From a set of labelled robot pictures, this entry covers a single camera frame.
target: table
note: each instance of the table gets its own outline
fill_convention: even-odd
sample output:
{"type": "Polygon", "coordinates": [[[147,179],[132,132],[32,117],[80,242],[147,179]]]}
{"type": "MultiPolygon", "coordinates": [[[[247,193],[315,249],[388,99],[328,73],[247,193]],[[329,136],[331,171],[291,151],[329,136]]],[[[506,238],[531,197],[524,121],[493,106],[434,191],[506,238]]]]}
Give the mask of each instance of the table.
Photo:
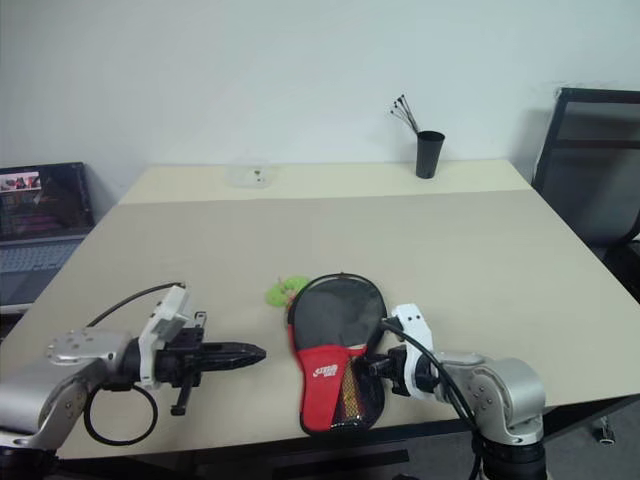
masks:
{"type": "MultiPolygon", "coordinates": [[[[144,442],[106,447],[78,424],[60,456],[304,437],[302,378],[283,310],[264,302],[278,277],[292,274],[368,277],[389,308],[421,307],[436,348],[528,362],[545,384],[548,405],[640,392],[640,308],[508,162],[445,162],[429,181],[402,164],[287,166],[276,173],[260,190],[229,187],[225,167],[151,168],[9,335],[0,348],[1,375],[130,293],[185,280],[195,306],[209,314],[207,340],[267,351],[252,367],[205,374],[185,417],[169,415],[177,390],[161,388],[160,421],[144,442]]],[[[104,328],[137,334],[156,300],[123,308],[104,328]]],[[[383,348],[393,343],[386,338],[383,348]]],[[[105,393],[94,408],[98,430],[114,438],[135,435],[149,419],[135,393],[105,393]]],[[[376,427],[453,417],[448,406],[389,395],[376,427]]]]}

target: black cup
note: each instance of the black cup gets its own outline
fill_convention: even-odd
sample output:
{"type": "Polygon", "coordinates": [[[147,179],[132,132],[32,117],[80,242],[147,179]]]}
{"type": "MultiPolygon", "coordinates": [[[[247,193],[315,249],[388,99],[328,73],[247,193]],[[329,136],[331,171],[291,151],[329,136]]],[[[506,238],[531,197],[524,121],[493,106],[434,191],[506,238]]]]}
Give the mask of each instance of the black cup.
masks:
{"type": "Polygon", "coordinates": [[[440,149],[444,135],[440,132],[424,131],[418,133],[418,156],[416,175],[420,178],[432,178],[438,166],[440,149]]]}

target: chair backrest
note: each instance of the chair backrest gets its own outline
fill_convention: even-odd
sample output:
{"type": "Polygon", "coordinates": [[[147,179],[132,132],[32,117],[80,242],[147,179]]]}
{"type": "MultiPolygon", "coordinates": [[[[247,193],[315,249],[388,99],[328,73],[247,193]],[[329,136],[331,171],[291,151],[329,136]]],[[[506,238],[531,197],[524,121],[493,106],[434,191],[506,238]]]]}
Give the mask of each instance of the chair backrest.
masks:
{"type": "Polygon", "coordinates": [[[640,233],[640,92],[562,88],[533,187],[589,246],[640,233]]]}

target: laptop keyboard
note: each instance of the laptop keyboard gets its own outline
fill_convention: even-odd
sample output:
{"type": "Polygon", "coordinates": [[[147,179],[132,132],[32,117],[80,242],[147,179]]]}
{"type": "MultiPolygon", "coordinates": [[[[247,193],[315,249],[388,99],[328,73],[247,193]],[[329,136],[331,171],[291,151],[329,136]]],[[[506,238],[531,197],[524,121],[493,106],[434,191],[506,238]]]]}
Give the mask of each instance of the laptop keyboard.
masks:
{"type": "Polygon", "coordinates": [[[61,268],[78,246],[75,242],[35,247],[12,247],[0,251],[2,273],[33,272],[61,268]]]}

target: black mesh chair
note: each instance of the black mesh chair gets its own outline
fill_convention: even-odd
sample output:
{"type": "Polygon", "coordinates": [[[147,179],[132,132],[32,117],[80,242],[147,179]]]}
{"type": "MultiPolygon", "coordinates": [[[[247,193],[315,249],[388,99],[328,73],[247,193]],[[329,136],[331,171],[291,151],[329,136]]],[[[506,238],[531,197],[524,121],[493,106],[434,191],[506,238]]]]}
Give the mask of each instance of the black mesh chair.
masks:
{"type": "Polygon", "coordinates": [[[562,88],[533,187],[640,302],[640,92],[562,88]]]}

